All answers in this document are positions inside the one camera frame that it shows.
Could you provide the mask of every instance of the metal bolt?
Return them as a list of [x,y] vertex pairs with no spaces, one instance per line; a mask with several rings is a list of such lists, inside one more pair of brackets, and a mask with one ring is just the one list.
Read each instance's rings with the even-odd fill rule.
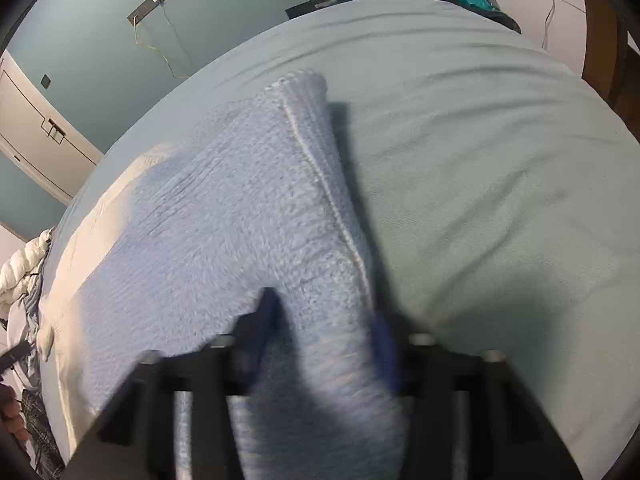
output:
[[158,350],[145,350],[140,354],[138,362],[141,365],[154,365],[162,359],[162,354]]
[[213,338],[213,341],[211,341],[209,347],[210,348],[227,348],[229,346],[232,346],[235,342],[236,342],[236,338],[233,337],[231,334],[222,334]]
[[505,359],[505,355],[499,350],[487,350],[482,354],[482,359],[488,363],[501,363]]
[[411,334],[409,343],[413,346],[433,346],[436,344],[436,338],[431,334]]

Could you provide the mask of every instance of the white fabric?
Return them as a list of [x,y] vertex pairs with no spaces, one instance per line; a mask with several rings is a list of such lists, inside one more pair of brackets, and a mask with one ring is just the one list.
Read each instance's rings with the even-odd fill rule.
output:
[[51,240],[51,229],[41,232],[38,238],[27,242],[23,249],[15,251],[0,268],[0,317],[8,319],[9,308],[25,292],[29,292],[31,272],[44,258]]
[[[16,346],[22,341],[29,341],[31,345],[36,342],[38,333],[38,324],[34,317],[27,315],[25,306],[25,298],[31,294],[37,281],[40,279],[39,274],[42,272],[43,260],[31,270],[28,276],[25,276],[21,283],[24,283],[24,294],[12,304],[9,309],[9,317],[6,326],[6,340],[8,347]],[[17,364],[14,366],[14,378],[20,390],[39,389],[40,380],[37,367],[34,366],[37,361],[35,358],[29,357],[26,364]]]
[[[62,431],[66,434],[64,444],[59,448],[64,460],[73,453],[93,418],[93,411],[80,392],[84,341],[74,296],[123,229],[127,218],[124,205],[128,192],[132,190],[130,184],[167,156],[166,146],[156,146],[143,153],[104,192],[64,247],[55,269],[56,279],[48,292],[43,290],[40,298],[40,329],[36,343],[44,362],[49,359],[52,347],[56,351],[56,390],[63,407],[65,427]],[[56,439],[62,442],[62,431],[56,431],[53,425],[52,429]]]

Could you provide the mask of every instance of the cable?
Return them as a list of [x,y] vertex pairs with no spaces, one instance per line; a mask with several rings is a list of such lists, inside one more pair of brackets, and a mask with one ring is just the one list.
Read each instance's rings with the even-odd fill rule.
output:
[[182,53],[186,56],[187,60],[189,61],[189,66],[191,66],[191,64],[192,64],[191,56],[187,52],[187,49],[185,49],[185,47],[182,45],[182,41],[180,40],[180,35],[178,35],[178,31],[175,30],[174,24],[169,19],[169,16],[166,15],[166,9],[164,8],[164,2],[160,2],[160,7],[162,9],[162,13],[164,14],[164,18],[165,18],[166,22],[169,24],[169,27],[171,27],[171,30],[174,32],[175,41],[177,42],[178,46],[180,47],[180,50],[182,51]]
[[551,25],[551,20],[556,13],[556,0],[551,0],[551,8],[549,9],[549,13],[545,18],[545,36],[542,39],[542,48],[546,50],[546,44],[549,39],[549,25]]
[[33,470],[36,473],[38,472],[38,468],[40,467],[40,460],[42,459],[42,449],[43,448],[44,448],[44,446],[39,445],[38,446],[38,450],[36,452],[36,456],[34,457],[35,466],[33,467]]
[[133,17],[133,37],[136,40],[136,45],[143,46],[151,50],[155,50],[158,54],[160,54],[160,56],[162,56],[162,58],[166,61],[166,65],[169,67],[169,70],[171,71],[171,75],[174,76],[174,79],[188,79],[190,77],[188,75],[175,75],[174,69],[171,68],[171,63],[169,63],[169,60],[166,58],[166,56],[162,53],[162,51],[159,48],[148,45],[146,43],[140,43],[138,41],[138,22],[136,21],[136,19],[137,19],[137,16],[134,16]]

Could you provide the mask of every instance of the yellow cable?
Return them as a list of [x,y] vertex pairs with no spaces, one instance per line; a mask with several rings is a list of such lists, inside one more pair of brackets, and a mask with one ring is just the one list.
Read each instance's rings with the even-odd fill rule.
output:
[[137,46],[143,46],[143,47],[149,48],[151,50],[155,50],[158,54],[160,54],[160,56],[162,56],[162,58],[166,61],[166,65],[169,67],[169,70],[171,71],[171,75],[174,76],[174,79],[188,79],[190,77],[188,75],[175,75],[174,69],[171,68],[171,63],[169,63],[169,60],[166,58],[166,56],[162,53],[162,51],[159,48],[156,48],[154,46],[148,45],[146,43],[139,43],[138,42],[138,23],[136,22],[136,18],[137,18],[137,16],[133,17],[133,37],[136,40],[136,45]]

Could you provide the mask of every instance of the human hand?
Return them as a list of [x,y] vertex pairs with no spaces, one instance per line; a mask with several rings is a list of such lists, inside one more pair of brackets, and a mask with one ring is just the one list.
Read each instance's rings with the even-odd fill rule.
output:
[[29,433],[24,427],[24,419],[20,416],[20,404],[15,400],[14,389],[6,384],[0,384],[0,413],[6,430],[19,442],[26,442]]

